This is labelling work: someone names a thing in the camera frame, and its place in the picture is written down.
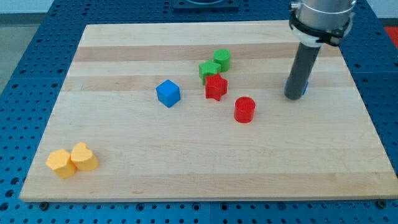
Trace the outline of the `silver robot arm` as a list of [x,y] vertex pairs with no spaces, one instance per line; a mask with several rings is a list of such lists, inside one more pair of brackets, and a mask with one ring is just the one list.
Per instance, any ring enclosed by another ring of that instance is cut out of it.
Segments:
[[353,26],[356,0],[296,0],[289,4],[289,27],[300,43],[338,46]]

